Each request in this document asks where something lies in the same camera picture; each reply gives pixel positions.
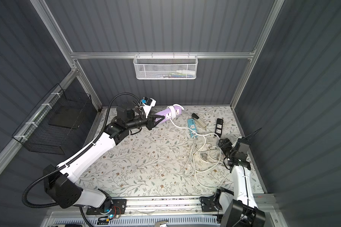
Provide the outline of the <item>purple power strip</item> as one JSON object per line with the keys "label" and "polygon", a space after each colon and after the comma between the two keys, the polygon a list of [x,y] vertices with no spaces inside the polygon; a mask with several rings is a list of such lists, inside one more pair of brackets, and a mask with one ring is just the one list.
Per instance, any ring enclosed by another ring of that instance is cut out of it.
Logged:
{"label": "purple power strip", "polygon": [[183,110],[184,108],[181,105],[174,104],[172,106],[168,106],[165,110],[157,112],[156,115],[164,116],[164,119],[160,122],[162,124],[168,120],[176,118],[178,115],[182,114]]}

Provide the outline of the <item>black power strip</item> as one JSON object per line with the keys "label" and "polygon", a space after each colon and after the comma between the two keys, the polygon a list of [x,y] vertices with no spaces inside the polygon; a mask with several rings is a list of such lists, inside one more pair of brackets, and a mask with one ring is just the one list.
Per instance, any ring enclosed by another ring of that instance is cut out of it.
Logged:
{"label": "black power strip", "polygon": [[217,118],[215,134],[216,134],[219,138],[221,138],[221,136],[222,136],[223,123],[224,123],[223,119]]}

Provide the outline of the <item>teal power strip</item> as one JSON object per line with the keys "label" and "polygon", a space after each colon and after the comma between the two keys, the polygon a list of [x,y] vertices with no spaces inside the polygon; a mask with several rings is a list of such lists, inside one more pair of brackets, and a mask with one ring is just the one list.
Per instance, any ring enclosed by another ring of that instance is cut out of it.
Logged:
{"label": "teal power strip", "polygon": [[189,129],[190,137],[192,139],[197,138],[197,128],[196,128],[195,121],[192,118],[188,119],[187,120],[187,124],[188,124],[188,129]]}

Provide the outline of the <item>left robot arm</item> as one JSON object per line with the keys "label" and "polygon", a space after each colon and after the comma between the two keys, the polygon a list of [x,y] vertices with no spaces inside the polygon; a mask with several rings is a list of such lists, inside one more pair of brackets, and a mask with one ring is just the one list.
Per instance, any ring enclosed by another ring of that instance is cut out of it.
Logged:
{"label": "left robot arm", "polygon": [[62,163],[64,169],[44,180],[45,192],[63,209],[71,206],[90,206],[109,213],[113,207],[111,196],[100,189],[80,187],[76,182],[97,159],[129,136],[132,129],[145,126],[151,130],[164,120],[163,115],[151,113],[155,104],[154,99],[145,97],[139,108],[131,108],[129,104],[117,107],[116,117],[99,133],[98,140],[91,141]]}

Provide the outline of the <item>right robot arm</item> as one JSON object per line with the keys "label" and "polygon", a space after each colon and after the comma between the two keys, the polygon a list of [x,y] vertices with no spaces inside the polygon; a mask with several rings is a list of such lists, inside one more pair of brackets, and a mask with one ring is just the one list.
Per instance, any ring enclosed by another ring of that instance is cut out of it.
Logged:
{"label": "right robot arm", "polygon": [[259,210],[251,186],[251,164],[247,161],[250,142],[241,137],[233,145],[229,139],[220,139],[218,147],[223,151],[230,167],[234,190],[218,189],[218,204],[223,216],[222,227],[263,227],[265,213]]}

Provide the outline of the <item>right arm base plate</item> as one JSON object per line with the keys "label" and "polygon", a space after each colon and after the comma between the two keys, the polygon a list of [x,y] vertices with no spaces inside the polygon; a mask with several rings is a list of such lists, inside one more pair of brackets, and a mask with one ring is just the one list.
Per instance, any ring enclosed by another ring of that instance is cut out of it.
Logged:
{"label": "right arm base plate", "polygon": [[212,196],[201,196],[199,198],[201,203],[202,212],[214,212],[220,211],[225,212],[232,200],[225,195],[212,195]]}

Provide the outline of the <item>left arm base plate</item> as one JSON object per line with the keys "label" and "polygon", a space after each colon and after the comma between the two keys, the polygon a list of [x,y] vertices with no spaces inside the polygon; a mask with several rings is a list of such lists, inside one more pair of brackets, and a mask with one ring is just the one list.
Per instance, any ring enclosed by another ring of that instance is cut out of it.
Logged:
{"label": "left arm base plate", "polygon": [[126,199],[112,199],[105,201],[99,208],[89,207],[86,215],[122,215],[127,206]]}

